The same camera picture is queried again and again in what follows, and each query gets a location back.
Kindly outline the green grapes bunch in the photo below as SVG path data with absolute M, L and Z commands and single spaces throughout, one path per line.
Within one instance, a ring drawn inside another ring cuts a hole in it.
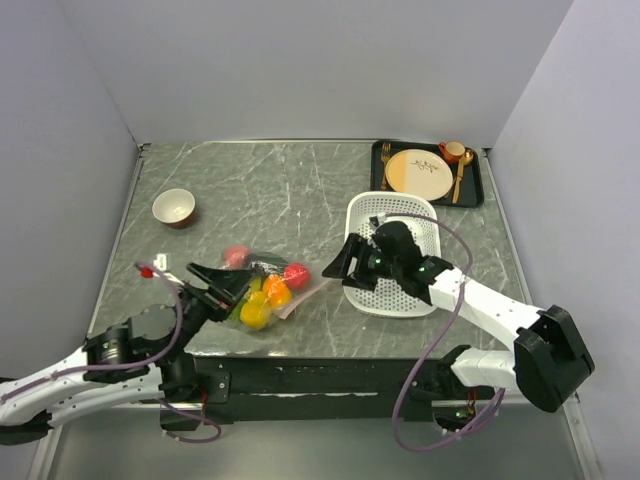
M 245 303 L 245 300 L 241 300 L 237 305 L 234 306 L 227 317 L 227 322 L 240 322 L 240 313 Z

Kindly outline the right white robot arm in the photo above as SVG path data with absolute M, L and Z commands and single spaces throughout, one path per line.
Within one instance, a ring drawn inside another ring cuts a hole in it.
M 437 384 L 449 398 L 471 387 L 517 390 L 554 413 L 595 370 L 568 311 L 527 305 L 470 279 L 450 262 L 422 253 L 401 221 L 379 226 L 370 238 L 349 234 L 322 275 L 369 292 L 391 280 L 403 293 L 457 313 L 504 345 L 492 351 L 461 346 L 444 357 Z

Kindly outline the orange yellow mango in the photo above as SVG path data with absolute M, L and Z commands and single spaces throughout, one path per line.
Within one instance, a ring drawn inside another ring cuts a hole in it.
M 292 293 L 284 279 L 276 274 L 269 275 L 263 282 L 262 291 L 273 309 L 280 309 L 292 300 Z

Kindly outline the pink peach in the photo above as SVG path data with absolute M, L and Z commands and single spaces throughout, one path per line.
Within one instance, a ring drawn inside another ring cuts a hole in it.
M 223 252 L 222 258 L 227 268 L 240 269 L 245 265 L 250 253 L 251 251 L 248 247 L 236 245 L 228 247 Z

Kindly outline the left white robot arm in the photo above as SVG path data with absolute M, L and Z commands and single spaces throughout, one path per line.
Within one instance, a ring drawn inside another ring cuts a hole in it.
M 126 403 L 163 406 L 191 399 L 200 389 L 195 359 L 185 348 L 208 322 L 223 322 L 248 292 L 251 269 L 213 269 L 195 263 L 198 288 L 145 263 L 145 278 L 168 288 L 173 305 L 153 305 L 89 338 L 66 358 L 19 379 L 1 382 L 1 443 L 38 441 L 83 415 Z

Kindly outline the yellow pear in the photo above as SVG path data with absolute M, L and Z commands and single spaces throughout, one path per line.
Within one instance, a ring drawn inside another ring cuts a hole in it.
M 272 311 L 262 291 L 252 292 L 240 310 L 240 321 L 248 328 L 261 330 L 270 323 Z

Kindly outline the clear zip top bag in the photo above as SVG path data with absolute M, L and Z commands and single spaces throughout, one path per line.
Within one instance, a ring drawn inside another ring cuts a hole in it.
M 317 266 L 291 261 L 272 252 L 236 245 L 227 248 L 222 259 L 227 269 L 254 271 L 247 292 L 230 316 L 250 330 L 263 330 L 286 319 L 329 284 Z

